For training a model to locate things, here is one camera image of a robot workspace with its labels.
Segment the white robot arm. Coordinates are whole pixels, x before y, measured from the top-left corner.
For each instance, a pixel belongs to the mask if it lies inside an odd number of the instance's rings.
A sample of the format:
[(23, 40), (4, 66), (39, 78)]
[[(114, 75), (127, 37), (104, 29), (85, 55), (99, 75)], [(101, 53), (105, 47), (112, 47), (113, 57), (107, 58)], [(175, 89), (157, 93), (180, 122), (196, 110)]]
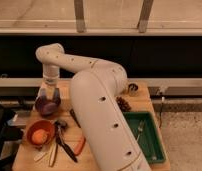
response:
[(36, 50), (43, 78), (54, 84), (59, 70), (74, 74), (69, 85), (71, 105), (100, 171), (151, 171), (116, 96), (127, 86), (127, 73), (118, 63), (69, 55), (55, 43)]

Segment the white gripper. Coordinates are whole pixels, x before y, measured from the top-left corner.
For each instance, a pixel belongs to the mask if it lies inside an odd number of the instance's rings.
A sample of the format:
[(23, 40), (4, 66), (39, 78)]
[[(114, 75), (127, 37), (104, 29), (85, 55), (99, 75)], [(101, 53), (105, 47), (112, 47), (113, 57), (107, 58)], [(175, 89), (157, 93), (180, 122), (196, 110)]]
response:
[[(53, 65), (43, 65), (43, 81), (45, 87), (48, 89), (54, 89), (53, 101), (55, 103), (60, 103), (60, 91), (57, 87), (57, 82), (60, 77), (60, 69)], [(39, 90), (38, 99), (47, 100), (46, 88), (41, 88)]]

